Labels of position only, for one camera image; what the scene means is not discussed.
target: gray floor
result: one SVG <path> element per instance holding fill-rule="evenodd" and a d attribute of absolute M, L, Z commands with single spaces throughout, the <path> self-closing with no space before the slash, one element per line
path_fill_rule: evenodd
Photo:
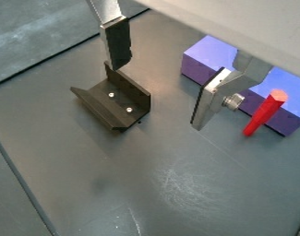
<path fill-rule="evenodd" d="M 0 153 L 0 236 L 51 235 Z"/>
<path fill-rule="evenodd" d="M 118 2 L 127 17 L 146 9 Z M 0 0 L 0 81 L 98 31 L 86 0 Z"/>
<path fill-rule="evenodd" d="M 300 228 L 300 130 L 284 138 L 224 110 L 190 124 L 197 85 L 182 52 L 201 34 L 154 12 L 131 23 L 122 71 L 151 111 L 110 133 L 70 92 L 104 78 L 96 38 L 0 85 L 0 141 L 62 236 L 293 236 Z"/>

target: purple block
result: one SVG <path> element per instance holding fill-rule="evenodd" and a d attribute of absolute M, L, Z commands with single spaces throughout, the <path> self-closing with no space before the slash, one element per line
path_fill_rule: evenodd
<path fill-rule="evenodd" d="M 199 85 L 207 81 L 220 67 L 233 70 L 236 48 L 212 36 L 198 41 L 182 55 L 182 74 Z M 300 127 L 300 77 L 274 67 L 262 83 L 241 92 L 245 101 L 240 110 L 252 115 L 272 89 L 282 89 L 289 99 L 266 125 L 288 136 Z"/>

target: red cylinder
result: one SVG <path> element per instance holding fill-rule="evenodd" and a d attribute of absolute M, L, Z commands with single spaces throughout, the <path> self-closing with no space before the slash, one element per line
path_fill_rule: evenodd
<path fill-rule="evenodd" d="M 276 111 L 278 110 L 280 106 L 288 99 L 288 94 L 280 90 L 273 89 L 268 98 L 262 102 L 258 109 L 254 111 L 253 117 L 248 125 L 244 129 L 245 136 L 252 136 L 254 131 L 260 128 L 262 124 L 268 122 L 268 120 L 274 115 Z"/>

